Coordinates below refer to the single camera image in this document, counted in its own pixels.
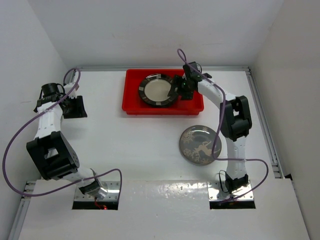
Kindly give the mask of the striped rim plate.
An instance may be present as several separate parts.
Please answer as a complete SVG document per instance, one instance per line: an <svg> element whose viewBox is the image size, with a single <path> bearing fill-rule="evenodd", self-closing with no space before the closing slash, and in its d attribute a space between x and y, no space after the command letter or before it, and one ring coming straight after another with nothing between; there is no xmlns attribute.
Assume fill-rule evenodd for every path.
<svg viewBox="0 0 320 240"><path fill-rule="evenodd" d="M153 108L167 108L178 99L169 99L168 92L173 85L173 78L163 73L155 73L145 77L139 84L138 95Z"/></svg>

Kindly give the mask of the grey reindeer plate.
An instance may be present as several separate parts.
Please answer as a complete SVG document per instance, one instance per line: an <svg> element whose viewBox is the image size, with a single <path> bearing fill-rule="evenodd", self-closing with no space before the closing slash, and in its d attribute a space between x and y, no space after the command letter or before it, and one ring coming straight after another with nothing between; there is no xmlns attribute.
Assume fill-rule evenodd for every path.
<svg viewBox="0 0 320 240"><path fill-rule="evenodd" d="M188 127L180 136L179 150L194 165L206 166L215 161L212 148L216 132L205 125Z"/></svg>

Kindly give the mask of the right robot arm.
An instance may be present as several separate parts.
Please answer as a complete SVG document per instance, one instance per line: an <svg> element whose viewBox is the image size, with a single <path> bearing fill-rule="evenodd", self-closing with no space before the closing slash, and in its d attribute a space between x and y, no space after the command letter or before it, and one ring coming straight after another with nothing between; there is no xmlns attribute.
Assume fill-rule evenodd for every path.
<svg viewBox="0 0 320 240"><path fill-rule="evenodd" d="M225 187L232 193L249 182L245 165L246 138L252 128L249 101L245 96L235 96L223 90L211 75L202 74L196 62L183 66L184 75L173 78L168 96L179 96L182 101L192 100L194 92L208 98L219 108L219 124L216 131L227 143L227 168Z"/></svg>

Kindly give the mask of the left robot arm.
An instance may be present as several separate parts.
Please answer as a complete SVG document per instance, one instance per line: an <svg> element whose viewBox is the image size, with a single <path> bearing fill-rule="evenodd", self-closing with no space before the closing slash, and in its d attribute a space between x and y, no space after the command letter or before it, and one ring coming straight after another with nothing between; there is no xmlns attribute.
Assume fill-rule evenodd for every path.
<svg viewBox="0 0 320 240"><path fill-rule="evenodd" d="M39 113L37 133L26 149L45 180L74 182L80 192L97 199L106 196L96 172L80 164L80 160L61 131L64 119L86 118L83 97L78 85L48 83L41 87L35 112Z"/></svg>

